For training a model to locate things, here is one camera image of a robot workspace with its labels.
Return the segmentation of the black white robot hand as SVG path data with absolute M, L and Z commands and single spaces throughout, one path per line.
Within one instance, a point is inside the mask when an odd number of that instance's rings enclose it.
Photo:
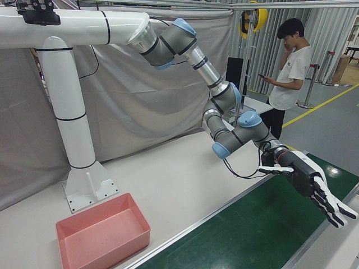
M 295 190 L 310 200 L 336 228 L 347 225 L 346 218 L 357 219 L 358 213 L 333 195 L 323 169 L 300 151 L 265 150 L 259 171 L 283 174 Z

